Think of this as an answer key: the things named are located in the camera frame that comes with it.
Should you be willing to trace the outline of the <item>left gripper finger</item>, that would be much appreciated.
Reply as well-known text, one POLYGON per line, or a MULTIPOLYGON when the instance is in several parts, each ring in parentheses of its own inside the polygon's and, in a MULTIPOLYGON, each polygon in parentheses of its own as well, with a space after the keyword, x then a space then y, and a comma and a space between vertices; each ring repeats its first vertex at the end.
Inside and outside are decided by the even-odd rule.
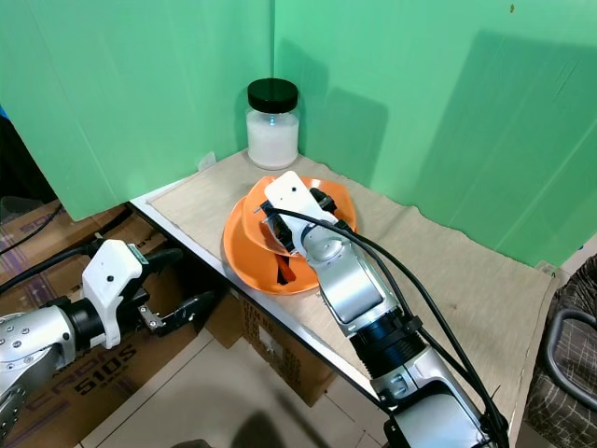
POLYGON ((143 274, 160 273, 168 266, 178 263, 185 256, 185 251, 180 248, 163 248, 149 255, 145 255, 143 274))
POLYGON ((216 293, 214 291, 191 296, 191 298, 180 302, 173 312, 164 317, 158 317, 157 320, 149 321, 149 331, 158 337, 165 337, 185 326, 192 326, 196 331, 201 331, 215 308, 216 293))

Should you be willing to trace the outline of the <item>large orange plastic plate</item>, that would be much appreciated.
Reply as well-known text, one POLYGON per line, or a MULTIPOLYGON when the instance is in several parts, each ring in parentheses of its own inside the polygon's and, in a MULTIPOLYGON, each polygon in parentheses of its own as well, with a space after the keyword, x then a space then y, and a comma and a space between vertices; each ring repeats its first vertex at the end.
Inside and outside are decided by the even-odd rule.
POLYGON ((295 295, 315 290, 317 277, 306 259, 278 256, 244 236, 242 200, 233 205, 222 235, 223 255, 231 269, 249 287, 263 293, 295 295))

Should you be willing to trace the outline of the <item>brown printed cardboard box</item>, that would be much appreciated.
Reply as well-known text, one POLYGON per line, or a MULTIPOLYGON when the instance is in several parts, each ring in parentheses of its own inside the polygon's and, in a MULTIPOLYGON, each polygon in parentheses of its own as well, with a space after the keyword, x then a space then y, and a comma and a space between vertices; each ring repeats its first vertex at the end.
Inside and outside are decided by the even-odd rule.
POLYGON ((226 349, 209 331, 148 334, 97 349, 31 394, 4 448, 97 448, 199 353, 226 349))
POLYGON ((225 347, 232 347, 239 340, 247 341, 310 406, 323 397, 340 376, 287 332, 285 326, 234 290, 221 295, 220 303, 206 320, 205 329, 225 347))
POLYGON ((125 204, 73 220, 59 201, 47 203, 1 227, 4 272, 0 281, 5 283, 56 253, 90 242, 95 233, 142 246, 154 230, 125 204))

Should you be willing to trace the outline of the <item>green backdrop board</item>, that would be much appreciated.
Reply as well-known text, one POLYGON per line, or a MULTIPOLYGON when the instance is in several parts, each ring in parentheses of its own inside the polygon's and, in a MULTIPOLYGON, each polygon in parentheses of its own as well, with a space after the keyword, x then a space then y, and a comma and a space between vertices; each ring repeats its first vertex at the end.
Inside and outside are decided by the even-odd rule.
POLYGON ((597 233, 597 0, 274 0, 301 150, 530 266, 597 233))
POLYGON ((0 104, 74 220, 246 146, 273 0, 1 0, 0 104))

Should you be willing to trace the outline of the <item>black chair patterned cushion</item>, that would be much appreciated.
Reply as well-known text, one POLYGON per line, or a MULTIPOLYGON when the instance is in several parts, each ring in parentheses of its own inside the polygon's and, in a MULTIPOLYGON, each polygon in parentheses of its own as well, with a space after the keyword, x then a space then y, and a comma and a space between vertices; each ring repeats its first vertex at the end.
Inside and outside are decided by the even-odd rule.
POLYGON ((597 448, 597 253, 551 298, 525 422, 555 448, 597 448))

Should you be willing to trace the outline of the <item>glass jar black lid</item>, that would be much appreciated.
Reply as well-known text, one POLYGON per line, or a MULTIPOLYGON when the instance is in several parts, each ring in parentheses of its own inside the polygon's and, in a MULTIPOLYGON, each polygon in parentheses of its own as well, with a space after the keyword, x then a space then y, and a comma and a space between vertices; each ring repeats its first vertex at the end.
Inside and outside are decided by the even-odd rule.
POLYGON ((285 78, 257 78, 247 87, 247 157, 257 167, 281 170, 299 157, 298 86, 285 78))

